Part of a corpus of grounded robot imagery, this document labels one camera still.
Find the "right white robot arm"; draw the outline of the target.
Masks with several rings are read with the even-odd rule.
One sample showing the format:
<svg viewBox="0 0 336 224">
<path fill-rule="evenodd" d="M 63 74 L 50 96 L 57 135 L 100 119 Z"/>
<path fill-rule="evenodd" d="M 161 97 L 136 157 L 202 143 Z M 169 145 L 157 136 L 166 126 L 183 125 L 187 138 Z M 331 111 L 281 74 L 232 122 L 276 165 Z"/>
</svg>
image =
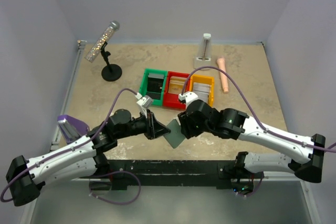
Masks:
<svg viewBox="0 0 336 224">
<path fill-rule="evenodd" d="M 283 130 L 261 127 L 257 120 L 245 112 L 226 108 L 218 111 L 202 100 L 193 101 L 178 114 L 181 133 L 187 138 L 207 132 L 222 139 L 255 143 L 274 151 L 277 155 L 247 153 L 244 160 L 234 165 L 240 178 L 251 173 L 277 171 L 293 173 L 301 180 L 320 183 L 325 147 L 325 137 L 295 135 Z"/>
</svg>

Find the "teal leather card holder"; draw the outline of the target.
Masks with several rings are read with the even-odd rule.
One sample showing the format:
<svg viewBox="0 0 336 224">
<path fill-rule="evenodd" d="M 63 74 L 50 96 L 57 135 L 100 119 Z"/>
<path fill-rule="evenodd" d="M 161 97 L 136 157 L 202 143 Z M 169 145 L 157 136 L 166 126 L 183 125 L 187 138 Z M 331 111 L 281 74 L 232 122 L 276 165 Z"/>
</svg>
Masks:
<svg viewBox="0 0 336 224">
<path fill-rule="evenodd" d="M 181 126 L 177 119 L 173 119 L 166 127 L 170 132 L 165 134 L 164 138 L 175 149 L 185 140 L 185 136 L 181 132 Z"/>
</svg>

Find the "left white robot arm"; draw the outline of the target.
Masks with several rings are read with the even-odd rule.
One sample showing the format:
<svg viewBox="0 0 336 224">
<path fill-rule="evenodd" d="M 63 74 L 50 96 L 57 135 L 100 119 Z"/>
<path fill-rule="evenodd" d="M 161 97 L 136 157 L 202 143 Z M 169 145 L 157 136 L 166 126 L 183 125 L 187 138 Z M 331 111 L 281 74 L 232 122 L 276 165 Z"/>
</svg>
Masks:
<svg viewBox="0 0 336 224">
<path fill-rule="evenodd" d="M 105 177 L 111 171 L 105 152 L 115 148 L 118 140 L 143 134 L 153 140 L 170 133 L 164 124 L 147 110 L 133 118 L 128 110 L 119 109 L 112 116 L 71 144 L 48 154 L 12 160 L 6 174 L 7 189 L 16 207 L 32 202 L 41 189 L 63 179 Z"/>
</svg>

